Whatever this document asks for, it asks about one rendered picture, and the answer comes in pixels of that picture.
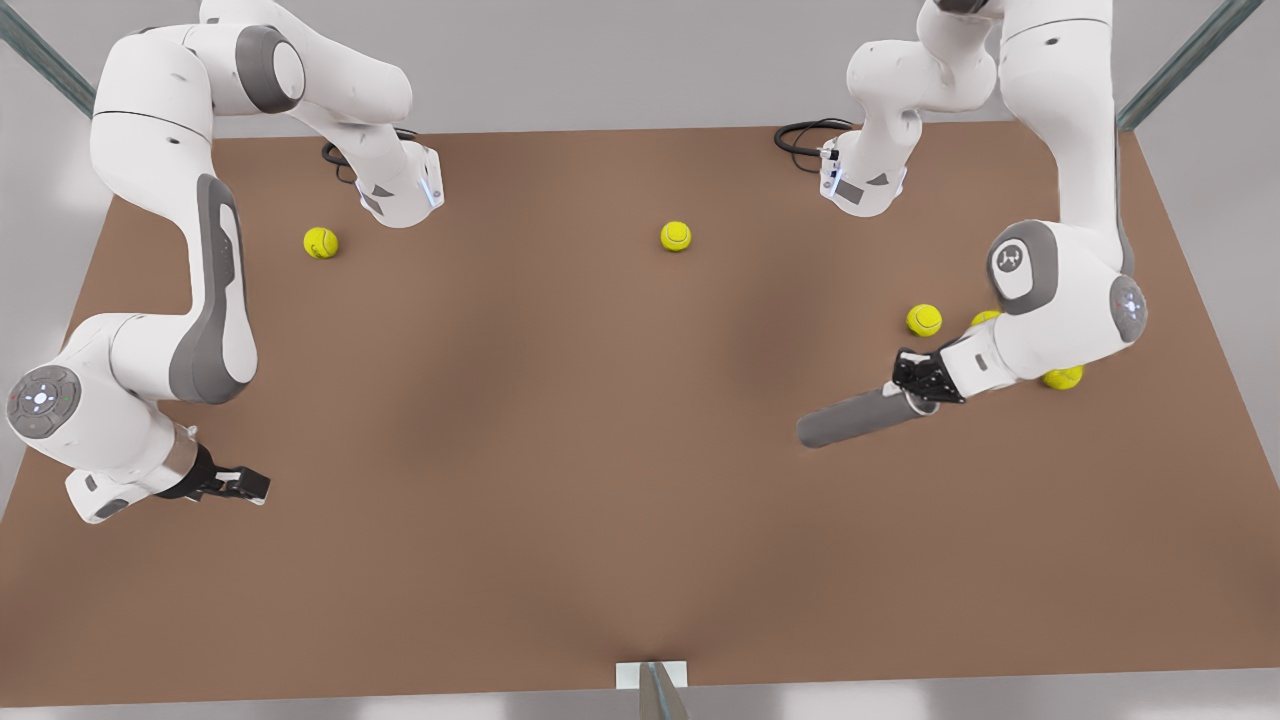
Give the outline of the silver frame post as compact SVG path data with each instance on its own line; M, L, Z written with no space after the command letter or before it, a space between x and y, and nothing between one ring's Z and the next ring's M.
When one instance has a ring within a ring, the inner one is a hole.
M84 117L93 115L96 88L8 0L0 0L0 40Z
M1117 131L1135 131L1201 67L1266 0L1222 0L1187 41L1117 111Z
M680 661L618 662L614 687L637 691L637 720L690 720L680 694L689 687L689 666Z

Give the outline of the grey tennis tube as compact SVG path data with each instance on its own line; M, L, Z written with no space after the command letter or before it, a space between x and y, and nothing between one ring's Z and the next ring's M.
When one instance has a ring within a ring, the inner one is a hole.
M796 423L796 436L808 448L876 433L905 421L929 416L941 402L905 391L892 382L809 413Z

